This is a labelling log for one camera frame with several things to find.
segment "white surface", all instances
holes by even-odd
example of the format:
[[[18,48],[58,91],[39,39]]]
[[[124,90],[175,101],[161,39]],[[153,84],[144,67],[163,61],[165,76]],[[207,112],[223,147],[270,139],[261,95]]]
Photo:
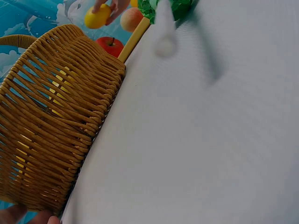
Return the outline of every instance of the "white surface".
[[[298,0],[201,0],[164,61],[150,27],[63,223],[297,224],[298,21]]]

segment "basket handle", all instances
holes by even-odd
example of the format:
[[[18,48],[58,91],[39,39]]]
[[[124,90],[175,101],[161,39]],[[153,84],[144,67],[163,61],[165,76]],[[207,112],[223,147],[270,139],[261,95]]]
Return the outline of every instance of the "basket handle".
[[[36,40],[37,38],[34,36],[16,34],[0,37],[0,45],[10,45],[27,49]]]

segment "hand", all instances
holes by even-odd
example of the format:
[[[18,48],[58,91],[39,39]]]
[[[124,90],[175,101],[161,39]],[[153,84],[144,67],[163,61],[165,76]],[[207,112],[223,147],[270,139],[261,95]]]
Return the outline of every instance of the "hand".
[[[23,205],[14,205],[0,210],[0,224],[16,224],[26,214],[27,209]],[[27,224],[60,224],[57,217],[52,216],[50,211],[41,211]]]
[[[93,13],[96,13],[99,11],[102,4],[107,2],[107,0],[96,0],[94,7],[93,7]],[[112,23],[125,9],[129,6],[130,0],[112,0],[110,8],[112,11],[111,16],[107,19],[106,25],[109,25]]]

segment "peach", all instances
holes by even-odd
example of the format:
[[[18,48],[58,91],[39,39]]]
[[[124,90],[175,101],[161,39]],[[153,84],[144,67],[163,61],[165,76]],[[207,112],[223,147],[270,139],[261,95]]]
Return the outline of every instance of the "peach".
[[[129,8],[121,16],[121,27],[128,32],[133,32],[142,18],[143,15],[138,8]]]

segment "finger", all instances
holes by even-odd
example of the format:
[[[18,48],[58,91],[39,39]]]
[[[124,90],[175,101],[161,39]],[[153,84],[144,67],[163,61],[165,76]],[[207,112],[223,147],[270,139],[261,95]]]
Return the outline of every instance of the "finger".
[[[14,205],[7,209],[0,210],[0,223],[15,224],[27,212],[24,205]]]
[[[48,210],[41,211],[27,224],[48,224],[48,220],[52,215],[53,213]]]
[[[60,224],[59,218],[51,216],[48,220],[48,224]]]
[[[109,7],[110,7],[111,12],[113,12],[116,8],[116,4],[114,2],[111,2],[111,5]]]
[[[93,6],[92,13],[97,13],[100,10],[102,4],[104,4],[107,0],[96,0]]]
[[[107,19],[106,26],[108,26],[110,23],[112,23],[121,13],[123,10],[116,10],[114,13]]]

